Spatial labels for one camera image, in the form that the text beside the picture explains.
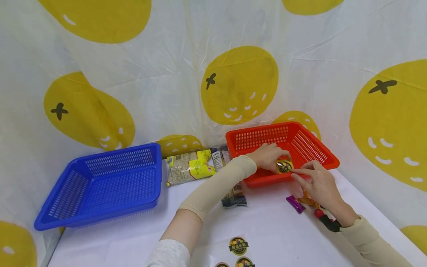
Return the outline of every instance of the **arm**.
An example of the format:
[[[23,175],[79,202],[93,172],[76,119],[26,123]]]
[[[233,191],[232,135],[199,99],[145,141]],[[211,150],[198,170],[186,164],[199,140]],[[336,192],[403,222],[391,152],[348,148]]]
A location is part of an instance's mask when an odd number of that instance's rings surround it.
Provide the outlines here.
[[[280,156],[290,158],[289,152],[276,144],[263,144],[253,153],[234,158],[201,184],[179,206],[151,254],[147,267],[187,266],[206,214],[237,183],[254,174],[258,167],[276,172],[275,162]]]
[[[299,170],[292,170],[295,179],[307,193],[325,207],[342,225],[340,231],[373,267],[411,267],[412,265],[391,247],[377,230],[353,208],[344,202],[335,184],[335,178],[317,161],[309,162]],[[311,182],[298,174],[309,175]]]

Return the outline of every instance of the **yellow circle print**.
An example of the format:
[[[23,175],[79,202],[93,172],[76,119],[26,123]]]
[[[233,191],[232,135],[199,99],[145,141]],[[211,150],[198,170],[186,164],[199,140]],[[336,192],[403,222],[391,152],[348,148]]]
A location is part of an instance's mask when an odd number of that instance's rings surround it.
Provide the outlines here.
[[[50,85],[44,111],[59,131],[90,147],[117,150],[129,146],[135,136],[125,106],[93,88],[82,72],[64,75]]]
[[[192,135],[168,135],[157,141],[163,158],[205,149],[200,140]]]
[[[410,225],[402,228],[401,231],[427,255],[427,226]]]
[[[299,110],[291,110],[280,115],[273,121],[273,123],[282,123],[287,121],[296,121],[301,123],[302,126],[309,130],[314,136],[316,136],[319,140],[322,140],[316,123],[308,114]]]
[[[324,13],[339,6],[344,0],[282,0],[287,11],[310,16]]]
[[[98,43],[115,44],[140,34],[148,22],[151,0],[39,0],[68,31]]]
[[[209,118],[236,125],[263,113],[274,98],[279,81],[276,61],[262,48],[233,48],[206,68],[200,88]]]
[[[427,191],[427,60],[381,71],[360,90],[350,132],[362,154],[382,171]]]
[[[0,263],[13,267],[37,266],[35,244],[25,228],[0,220]]]

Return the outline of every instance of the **plastic basket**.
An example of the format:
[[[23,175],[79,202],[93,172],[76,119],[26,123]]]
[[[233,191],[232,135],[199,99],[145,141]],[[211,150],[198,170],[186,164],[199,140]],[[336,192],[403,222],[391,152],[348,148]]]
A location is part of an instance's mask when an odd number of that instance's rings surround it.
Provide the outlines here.
[[[155,143],[77,158],[59,177],[34,228],[77,227],[153,208],[161,173]]]
[[[339,166],[339,160],[310,131],[297,122],[285,122],[230,131],[225,135],[231,155],[237,157],[253,152],[263,143],[276,143],[288,150],[294,168],[317,159],[326,169]],[[290,180],[291,173],[273,174],[259,169],[244,182],[250,188],[256,188]]]

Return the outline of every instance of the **purple wrapper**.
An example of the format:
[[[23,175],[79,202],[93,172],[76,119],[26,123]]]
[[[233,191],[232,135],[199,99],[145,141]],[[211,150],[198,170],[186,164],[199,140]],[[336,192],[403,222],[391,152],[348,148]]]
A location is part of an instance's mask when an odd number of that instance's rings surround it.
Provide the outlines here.
[[[294,196],[289,196],[286,198],[286,200],[289,202],[289,204],[291,204],[296,212],[298,212],[298,214],[301,214],[305,210],[305,207],[301,205],[301,203],[298,202]]]

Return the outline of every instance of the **blue basket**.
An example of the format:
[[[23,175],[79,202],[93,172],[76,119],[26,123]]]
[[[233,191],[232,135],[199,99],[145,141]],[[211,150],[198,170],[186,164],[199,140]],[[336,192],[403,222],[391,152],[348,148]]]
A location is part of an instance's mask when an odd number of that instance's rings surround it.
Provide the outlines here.
[[[59,177],[34,228],[77,227],[153,208],[161,170],[155,143],[77,158]]]

